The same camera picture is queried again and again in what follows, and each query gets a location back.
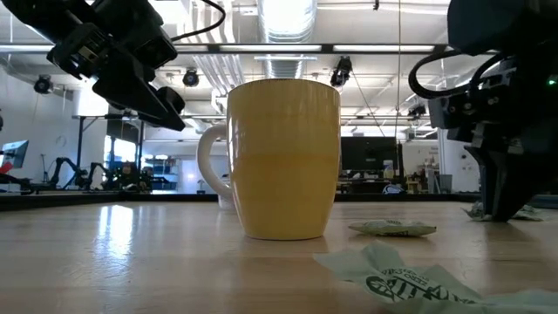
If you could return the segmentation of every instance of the monitor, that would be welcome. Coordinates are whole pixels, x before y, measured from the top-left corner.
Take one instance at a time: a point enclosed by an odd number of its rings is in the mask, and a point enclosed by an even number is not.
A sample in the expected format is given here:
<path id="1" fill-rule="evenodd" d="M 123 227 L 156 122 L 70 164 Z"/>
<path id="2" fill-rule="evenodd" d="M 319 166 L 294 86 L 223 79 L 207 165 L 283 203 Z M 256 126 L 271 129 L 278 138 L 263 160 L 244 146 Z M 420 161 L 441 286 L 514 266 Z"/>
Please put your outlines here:
<path id="1" fill-rule="evenodd" d="M 341 138 L 343 170 L 383 170 L 384 160 L 393 161 L 397 168 L 398 150 L 395 137 Z"/>
<path id="2" fill-rule="evenodd" d="M 3 161 L 2 166 L 8 162 L 13 168 L 21 168 L 24 166 L 25 154 L 27 153 L 28 140 L 7 143 L 2 146 Z"/>

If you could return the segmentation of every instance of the ceiling duct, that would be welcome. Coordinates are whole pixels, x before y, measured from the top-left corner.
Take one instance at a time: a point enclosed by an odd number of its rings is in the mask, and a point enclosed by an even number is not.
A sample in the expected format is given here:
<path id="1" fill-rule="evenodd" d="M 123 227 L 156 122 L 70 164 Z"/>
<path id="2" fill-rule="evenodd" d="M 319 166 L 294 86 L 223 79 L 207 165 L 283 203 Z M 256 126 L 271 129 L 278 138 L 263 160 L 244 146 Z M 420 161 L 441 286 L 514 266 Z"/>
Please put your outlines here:
<path id="1" fill-rule="evenodd" d="M 262 40 L 267 44 L 308 43 L 316 22 L 317 0 L 258 0 Z M 265 61 L 268 78 L 300 79 L 305 61 Z"/>

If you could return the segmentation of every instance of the mug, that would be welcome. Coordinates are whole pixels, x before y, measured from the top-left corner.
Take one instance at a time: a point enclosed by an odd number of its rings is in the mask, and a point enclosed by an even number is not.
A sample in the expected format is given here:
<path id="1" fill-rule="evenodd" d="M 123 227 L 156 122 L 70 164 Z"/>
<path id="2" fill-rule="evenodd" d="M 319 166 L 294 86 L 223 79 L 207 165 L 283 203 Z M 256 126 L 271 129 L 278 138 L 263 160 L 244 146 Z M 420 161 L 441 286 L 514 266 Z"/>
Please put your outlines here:
<path id="1" fill-rule="evenodd" d="M 200 139 L 197 161 L 215 192 L 233 199 L 247 236 L 302 240 L 322 236 L 337 189 L 340 96 L 302 79 L 263 79 L 228 95 L 227 124 Z M 230 186 L 209 163 L 226 140 Z"/>

